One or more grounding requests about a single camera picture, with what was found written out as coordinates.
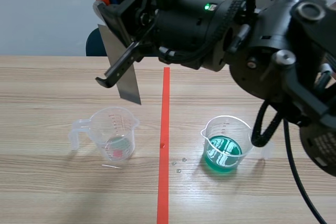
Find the blue chair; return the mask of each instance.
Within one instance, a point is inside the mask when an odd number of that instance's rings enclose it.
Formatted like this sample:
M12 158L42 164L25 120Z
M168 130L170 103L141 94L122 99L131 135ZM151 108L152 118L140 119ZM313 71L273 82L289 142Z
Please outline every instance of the blue chair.
M107 56L99 28L93 30L86 41L86 56Z

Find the metal plate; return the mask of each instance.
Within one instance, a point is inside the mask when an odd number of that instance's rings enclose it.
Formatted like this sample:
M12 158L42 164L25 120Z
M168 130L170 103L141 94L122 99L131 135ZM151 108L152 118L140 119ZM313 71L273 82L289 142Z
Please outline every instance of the metal plate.
M125 52L126 48L107 26L98 25L98 27L110 65L113 66L119 57L121 57L121 55ZM141 105L138 82L136 81L133 65L117 82L117 87L120 98Z

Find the wood grain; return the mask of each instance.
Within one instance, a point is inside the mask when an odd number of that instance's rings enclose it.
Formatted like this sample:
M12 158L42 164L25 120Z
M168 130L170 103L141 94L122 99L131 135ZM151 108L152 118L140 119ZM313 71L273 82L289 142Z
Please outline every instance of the wood grain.
M0 223L156 223L165 65L135 65L142 106L96 83L107 67L100 57L0 57ZM200 131L207 121L227 114L253 126L262 101L236 85L227 68L171 67L170 223L316 223L291 177L282 127L266 162L255 148L231 174L204 165ZM76 152L67 138L73 121L108 106L125 107L141 122L122 169L101 166L110 163L87 136ZM266 123L273 115L267 112ZM291 138L308 194L336 223L335 178L310 161L295 126Z

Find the white wall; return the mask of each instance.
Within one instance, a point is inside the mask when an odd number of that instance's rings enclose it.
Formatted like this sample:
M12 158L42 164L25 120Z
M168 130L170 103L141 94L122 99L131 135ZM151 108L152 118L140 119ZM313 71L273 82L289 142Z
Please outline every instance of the white wall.
M86 39L100 22L93 2L0 0L0 55L84 56Z

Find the measuring cup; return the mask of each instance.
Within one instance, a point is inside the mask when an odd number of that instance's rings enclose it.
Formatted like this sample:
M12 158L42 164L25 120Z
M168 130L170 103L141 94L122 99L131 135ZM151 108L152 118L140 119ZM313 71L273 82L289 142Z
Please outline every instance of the measuring cup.
M73 150L79 148L78 133L85 132L100 153L112 161L121 161L134 151L134 129L139 120L124 108L110 107L96 112L90 119L72 124L69 140Z
M220 172L236 168L253 148L250 126L234 116L221 115L211 119L201 135L205 139L205 161Z

